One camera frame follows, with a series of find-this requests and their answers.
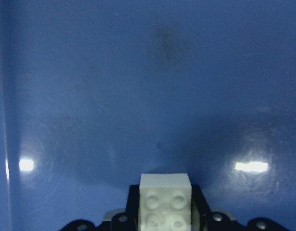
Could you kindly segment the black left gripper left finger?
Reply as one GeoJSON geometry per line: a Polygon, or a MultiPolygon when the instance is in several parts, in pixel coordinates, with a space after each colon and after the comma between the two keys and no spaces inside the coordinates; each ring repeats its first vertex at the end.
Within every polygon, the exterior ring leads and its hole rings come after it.
{"type": "Polygon", "coordinates": [[[85,219],[74,220],[63,228],[62,231],[138,231],[139,227],[139,185],[129,187],[126,207],[116,209],[105,214],[103,221],[96,225],[85,219]]]}

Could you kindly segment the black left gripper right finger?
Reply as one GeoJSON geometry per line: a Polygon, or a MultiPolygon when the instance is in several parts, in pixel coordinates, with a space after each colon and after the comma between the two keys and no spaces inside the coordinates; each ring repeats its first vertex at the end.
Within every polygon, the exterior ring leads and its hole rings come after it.
{"type": "Polygon", "coordinates": [[[240,224],[227,211],[212,210],[198,185],[192,185],[192,231],[286,231],[286,227],[268,218],[253,218],[246,225],[240,224]]]}

